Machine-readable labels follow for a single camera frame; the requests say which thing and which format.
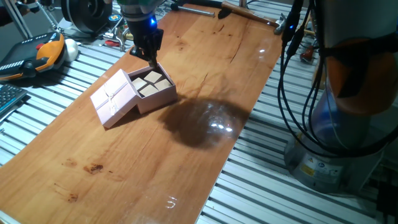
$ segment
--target pink gift box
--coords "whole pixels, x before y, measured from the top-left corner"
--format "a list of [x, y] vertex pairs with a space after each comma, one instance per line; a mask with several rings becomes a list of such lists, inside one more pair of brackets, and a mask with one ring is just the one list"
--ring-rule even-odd
[[105, 128], [110, 128], [135, 106], [138, 107], [140, 114], [143, 114], [177, 100], [175, 83], [163, 67], [159, 63], [158, 65], [159, 70], [156, 72], [166, 78], [172, 86], [143, 97], [134, 88], [131, 80], [144, 78], [152, 68], [142, 68], [129, 74], [120, 69], [92, 94], [91, 101]]

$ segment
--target wood grain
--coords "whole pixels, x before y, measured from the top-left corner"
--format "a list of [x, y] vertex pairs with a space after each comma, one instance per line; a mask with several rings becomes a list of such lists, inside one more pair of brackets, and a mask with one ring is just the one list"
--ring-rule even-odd
[[170, 12], [159, 27], [179, 101], [105, 130], [90, 95], [118, 69], [147, 66], [126, 54], [0, 168], [0, 210], [21, 223], [195, 222], [281, 41], [233, 14]]

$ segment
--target box lid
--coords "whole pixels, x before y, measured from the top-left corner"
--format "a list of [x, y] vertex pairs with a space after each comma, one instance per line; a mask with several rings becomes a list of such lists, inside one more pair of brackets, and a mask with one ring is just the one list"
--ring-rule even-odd
[[102, 124], [108, 121], [115, 123], [136, 106], [141, 99], [134, 89], [129, 75], [121, 69], [90, 98]]

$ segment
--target keyboard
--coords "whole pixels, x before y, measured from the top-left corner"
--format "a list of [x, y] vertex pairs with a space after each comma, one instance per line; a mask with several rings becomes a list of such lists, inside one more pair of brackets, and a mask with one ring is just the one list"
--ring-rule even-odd
[[0, 118], [4, 116], [15, 104], [26, 96], [27, 91], [12, 85], [3, 85], [0, 88]]

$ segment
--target metal rod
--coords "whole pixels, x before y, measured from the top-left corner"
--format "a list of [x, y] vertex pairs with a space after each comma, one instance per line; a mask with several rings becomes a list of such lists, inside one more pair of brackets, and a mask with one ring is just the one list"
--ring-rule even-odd
[[181, 11], [191, 12], [191, 13], [195, 13], [195, 14], [203, 15], [203, 16], [210, 16], [210, 17], [213, 17], [213, 18], [215, 16], [214, 12], [206, 12], [206, 11], [197, 10], [197, 9], [190, 9], [190, 8], [182, 7], [182, 6], [179, 6], [178, 9], [181, 10]]
[[14, 21], [15, 26], [18, 31], [21, 33], [23, 39], [27, 40], [33, 37], [29, 28], [27, 27], [24, 18], [20, 14], [18, 8], [15, 6], [14, 1], [11, 0], [1, 0], [4, 7], [7, 9], [8, 14], [11, 19]]
[[36, 2], [36, 5], [40, 8], [40, 10], [43, 12], [44, 16], [47, 18], [47, 20], [50, 22], [53, 30], [57, 30], [58, 27], [58, 22], [57, 20], [52, 16], [50, 12], [47, 12], [45, 8], [41, 5], [41, 3]]
[[247, 0], [239, 0], [239, 6], [243, 8], [248, 8], [248, 1]]

